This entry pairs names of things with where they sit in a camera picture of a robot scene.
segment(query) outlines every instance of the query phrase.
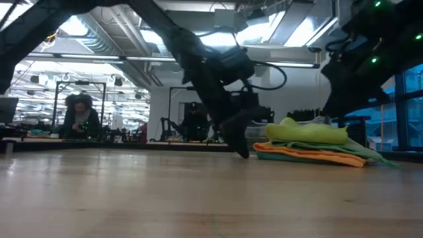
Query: orange towel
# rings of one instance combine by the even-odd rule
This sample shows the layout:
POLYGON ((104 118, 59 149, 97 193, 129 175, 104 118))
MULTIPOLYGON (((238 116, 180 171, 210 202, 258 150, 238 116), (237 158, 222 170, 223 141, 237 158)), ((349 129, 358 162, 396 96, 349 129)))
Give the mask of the orange towel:
POLYGON ((308 158, 308 159, 319 159, 325 161, 332 161, 336 163, 341 163, 345 165, 351 165, 354 167, 362 168, 366 162, 365 159, 360 158, 355 155, 350 155, 347 153, 337 153, 330 151, 302 151, 296 149, 290 149, 288 147, 274 147, 271 143, 255 143, 253 145, 254 149, 259 152, 267 153, 283 153, 285 155, 290 155, 298 158, 308 158))

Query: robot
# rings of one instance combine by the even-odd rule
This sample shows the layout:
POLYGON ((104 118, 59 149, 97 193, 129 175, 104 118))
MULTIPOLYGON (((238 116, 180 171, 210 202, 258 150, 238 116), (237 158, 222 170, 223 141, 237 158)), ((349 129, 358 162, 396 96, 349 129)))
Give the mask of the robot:
MULTIPOLYGON (((241 80, 252 95, 253 88, 260 88, 247 81, 254 74, 254 66, 274 66, 250 60, 240 46, 221 53, 203 45, 194 33, 176 25, 153 0, 39 0, 0 32, 0 93, 10 87, 15 65, 70 16, 119 4, 129 5, 163 39, 184 70, 182 82, 192 82, 207 108, 213 128, 230 148, 247 158, 245 129, 253 118, 268 111, 258 104, 247 109, 235 106, 223 86, 241 80)), ((331 52, 331 60, 322 74, 332 87, 324 108, 326 115, 344 115, 369 99, 386 100, 381 85, 392 75, 423 63, 421 9, 421 0, 404 0, 398 4, 388 0, 352 0, 353 17, 342 26, 348 37, 331 42, 326 48, 331 52), (360 35, 367 38, 366 43, 350 47, 360 35)), ((277 70, 285 81, 273 89, 283 87, 286 82, 284 71, 277 70)))

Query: wooden floor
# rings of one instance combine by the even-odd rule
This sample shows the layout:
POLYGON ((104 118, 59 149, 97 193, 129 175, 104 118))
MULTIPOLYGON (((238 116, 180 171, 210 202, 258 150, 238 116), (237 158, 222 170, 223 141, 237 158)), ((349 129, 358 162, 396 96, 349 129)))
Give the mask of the wooden floor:
POLYGON ((0 237, 423 237, 423 167, 80 149, 0 159, 0 237))

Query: folded towel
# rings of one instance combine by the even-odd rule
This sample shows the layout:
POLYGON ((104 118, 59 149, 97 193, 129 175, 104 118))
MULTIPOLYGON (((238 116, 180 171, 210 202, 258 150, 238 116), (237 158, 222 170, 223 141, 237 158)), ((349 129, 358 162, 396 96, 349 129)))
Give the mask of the folded towel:
POLYGON ((346 128, 335 128, 326 124, 300 126, 291 118, 284 118, 280 124, 267 125, 266 137, 271 141, 278 139, 331 144, 345 144, 348 141, 346 128))
POLYGON ((340 163, 335 163, 332 161, 324 161, 320 159, 308 159, 308 158, 298 158, 294 156, 285 155, 283 153, 265 153, 265 152, 256 152, 258 159, 263 160, 274 160, 274 161, 288 161, 296 163, 313 163, 321 165, 344 165, 340 163))
POLYGON ((299 142, 299 141, 279 141, 279 140, 272 141, 272 145, 276 147, 282 146, 282 147, 288 147, 291 149, 299 149, 299 150, 317 149, 321 151, 349 153, 352 155, 363 157, 365 159, 371 159, 372 161, 382 162, 391 166, 397 166, 396 163, 390 162, 386 160, 385 158, 383 158, 383 156, 379 154, 378 152, 368 149, 350 138, 348 138, 347 143, 345 143, 344 145, 299 142))
POLYGON ((304 151, 290 149, 288 147, 275 147, 270 142, 266 143, 255 143, 253 145, 254 149, 259 152, 265 153, 281 153, 289 156, 294 156, 298 158, 308 158, 308 159, 318 159, 323 161, 332 161, 335 163, 342 163, 345 165, 351 165, 354 167, 362 168, 366 163, 365 159, 362 159, 355 155, 350 155, 347 153, 336 153, 330 151, 304 151))

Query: green towel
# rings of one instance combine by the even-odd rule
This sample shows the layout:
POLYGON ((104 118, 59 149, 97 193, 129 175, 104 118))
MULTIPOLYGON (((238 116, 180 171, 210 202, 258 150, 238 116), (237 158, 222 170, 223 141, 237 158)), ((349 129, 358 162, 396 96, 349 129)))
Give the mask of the green towel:
POLYGON ((263 159, 263 160, 289 161, 289 162, 313 163, 313 164, 323 164, 323 165, 341 165, 340 163, 335 163, 331 161, 323 161, 319 159, 292 157, 289 155, 284 155, 283 153, 256 152, 256 154, 259 159, 263 159))
POLYGON ((288 117, 284 118, 280 124, 267 125, 266 137, 270 141, 302 141, 340 145, 348 141, 346 128, 335 128, 326 124, 306 124, 300 126, 288 117))
POLYGON ((349 153, 351 155, 357 155, 363 157, 364 159, 373 159, 374 161, 386 163, 389 165, 396 165, 393 162, 390 162, 383 158, 381 154, 371 149, 368 149, 354 140, 348 138, 347 143, 343 145, 327 144, 327 143, 305 143, 300 141, 282 141, 282 140, 272 140, 273 146, 285 146, 291 149, 316 149, 321 151, 333 151, 340 153, 349 153))

